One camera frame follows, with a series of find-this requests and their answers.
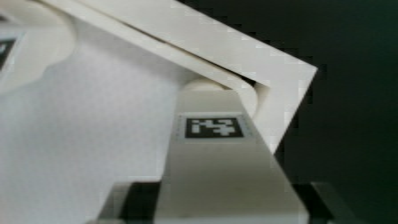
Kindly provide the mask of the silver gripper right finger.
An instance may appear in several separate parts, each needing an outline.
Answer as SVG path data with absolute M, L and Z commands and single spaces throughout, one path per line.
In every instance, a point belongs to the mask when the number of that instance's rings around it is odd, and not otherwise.
M 333 215 L 328 224 L 360 224 L 354 211 L 349 208 L 333 185 L 326 182 L 313 182 L 312 185 Z

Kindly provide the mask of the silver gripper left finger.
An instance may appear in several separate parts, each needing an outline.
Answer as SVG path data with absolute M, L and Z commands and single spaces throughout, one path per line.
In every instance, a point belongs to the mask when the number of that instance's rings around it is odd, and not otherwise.
M 132 184 L 118 182 L 113 185 L 107 200 L 100 210 L 98 216 L 86 222 L 86 224 L 127 224 L 121 218 L 123 206 L 129 197 Z

